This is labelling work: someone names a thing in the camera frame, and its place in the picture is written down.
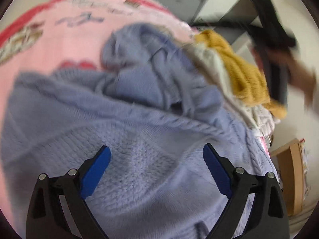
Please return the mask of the right hand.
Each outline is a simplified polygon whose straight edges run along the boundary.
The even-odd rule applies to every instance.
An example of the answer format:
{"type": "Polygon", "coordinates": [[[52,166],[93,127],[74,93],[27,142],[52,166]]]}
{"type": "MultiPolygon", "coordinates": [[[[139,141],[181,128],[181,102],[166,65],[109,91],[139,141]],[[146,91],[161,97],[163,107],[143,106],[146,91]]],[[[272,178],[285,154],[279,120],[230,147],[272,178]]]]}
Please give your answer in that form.
{"type": "Polygon", "coordinates": [[[290,73],[289,84],[303,93],[305,105],[310,107],[317,85],[315,73],[307,70],[290,52],[270,49],[266,52],[272,63],[285,68],[290,73]]]}

